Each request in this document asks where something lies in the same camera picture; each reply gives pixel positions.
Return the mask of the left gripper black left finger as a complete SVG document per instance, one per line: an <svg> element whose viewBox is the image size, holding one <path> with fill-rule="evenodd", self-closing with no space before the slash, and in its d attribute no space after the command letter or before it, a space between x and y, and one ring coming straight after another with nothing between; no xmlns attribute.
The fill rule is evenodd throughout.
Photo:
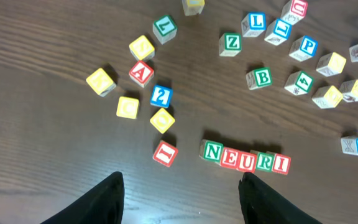
<svg viewBox="0 0 358 224"><path fill-rule="evenodd" d="M120 224L124 212L124 180L113 172L98 185L42 224Z"/></svg>

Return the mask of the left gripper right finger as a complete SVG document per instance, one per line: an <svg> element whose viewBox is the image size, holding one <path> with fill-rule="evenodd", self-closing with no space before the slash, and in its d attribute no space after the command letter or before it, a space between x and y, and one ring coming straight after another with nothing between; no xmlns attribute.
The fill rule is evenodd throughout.
<svg viewBox="0 0 358 224"><path fill-rule="evenodd" d="M320 224L251 172L243 174L238 190L246 224Z"/></svg>

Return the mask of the green R block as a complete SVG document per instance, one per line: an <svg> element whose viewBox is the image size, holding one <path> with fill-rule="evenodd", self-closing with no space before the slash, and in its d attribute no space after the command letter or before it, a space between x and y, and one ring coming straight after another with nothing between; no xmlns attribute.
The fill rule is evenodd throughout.
<svg viewBox="0 0 358 224"><path fill-rule="evenodd" d="M257 156L255 169L262 170L265 172L271 172L273 167L273 162L275 159L274 154L267 154L265 152L254 151L251 150L251 154L255 154Z"/></svg>

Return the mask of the red E block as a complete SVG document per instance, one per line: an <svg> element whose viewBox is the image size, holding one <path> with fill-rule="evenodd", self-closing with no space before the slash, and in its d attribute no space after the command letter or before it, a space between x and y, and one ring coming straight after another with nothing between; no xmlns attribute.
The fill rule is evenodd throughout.
<svg viewBox="0 0 358 224"><path fill-rule="evenodd" d="M223 147L223 153L219 165L228 169L237 169L240 152L237 149Z"/></svg>

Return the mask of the green N block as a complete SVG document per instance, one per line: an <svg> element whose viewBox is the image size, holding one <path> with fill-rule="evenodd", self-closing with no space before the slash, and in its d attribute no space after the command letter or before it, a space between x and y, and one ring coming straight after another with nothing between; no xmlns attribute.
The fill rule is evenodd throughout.
<svg viewBox="0 0 358 224"><path fill-rule="evenodd" d="M223 153L223 144L207 139L201 141L199 156L203 160L220 163Z"/></svg>

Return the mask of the yellow S block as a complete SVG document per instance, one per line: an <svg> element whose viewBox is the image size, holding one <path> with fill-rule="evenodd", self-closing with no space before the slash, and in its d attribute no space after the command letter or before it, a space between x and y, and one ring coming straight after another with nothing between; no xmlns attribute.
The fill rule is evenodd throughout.
<svg viewBox="0 0 358 224"><path fill-rule="evenodd" d="M347 59L342 55L332 52L322 56L316 66L316 71L325 77L331 77L342 73Z"/></svg>

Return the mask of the blue P block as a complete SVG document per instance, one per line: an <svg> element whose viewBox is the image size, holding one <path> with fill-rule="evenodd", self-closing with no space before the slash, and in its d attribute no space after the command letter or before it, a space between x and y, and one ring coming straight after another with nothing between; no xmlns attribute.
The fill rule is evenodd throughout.
<svg viewBox="0 0 358 224"><path fill-rule="evenodd" d="M318 48L318 41L304 35L292 44L289 56L299 62L313 58Z"/></svg>

